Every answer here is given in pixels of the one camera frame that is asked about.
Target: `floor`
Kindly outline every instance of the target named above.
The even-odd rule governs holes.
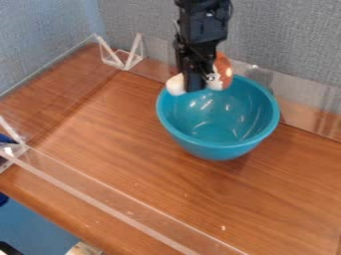
[[[79,239],[9,199],[0,207],[0,241],[25,255],[64,255]]]

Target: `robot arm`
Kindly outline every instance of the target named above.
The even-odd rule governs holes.
[[[206,85],[218,89],[221,73],[217,60],[230,66],[217,55],[215,48],[227,37],[227,21],[231,15],[230,0],[174,0],[179,7],[178,33],[174,40],[176,67],[182,92],[203,90]]]

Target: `white bracket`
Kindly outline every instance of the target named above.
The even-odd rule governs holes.
[[[0,116],[0,127],[7,131],[7,133],[11,135],[11,138],[21,145],[21,148],[13,153],[13,156],[19,157],[27,152],[27,146],[25,141],[20,137],[20,135],[16,133],[15,129],[9,126],[5,119]],[[13,164],[12,161],[7,160],[0,164],[0,174],[11,167]]]
[[[143,35],[136,34],[131,51],[114,51],[104,39],[96,35],[100,44],[102,61],[104,64],[128,71],[144,58]]]

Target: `blue bowl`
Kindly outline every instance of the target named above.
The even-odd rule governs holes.
[[[156,108],[178,144],[192,155],[211,160],[234,159],[249,153],[279,122],[274,96],[238,75],[222,92],[203,90],[174,97],[163,90]]]

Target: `orange object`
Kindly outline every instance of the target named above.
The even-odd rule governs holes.
[[[215,72],[218,73],[218,80],[222,82],[222,89],[227,89],[233,80],[231,64],[222,52],[217,52],[217,59],[214,62]]]

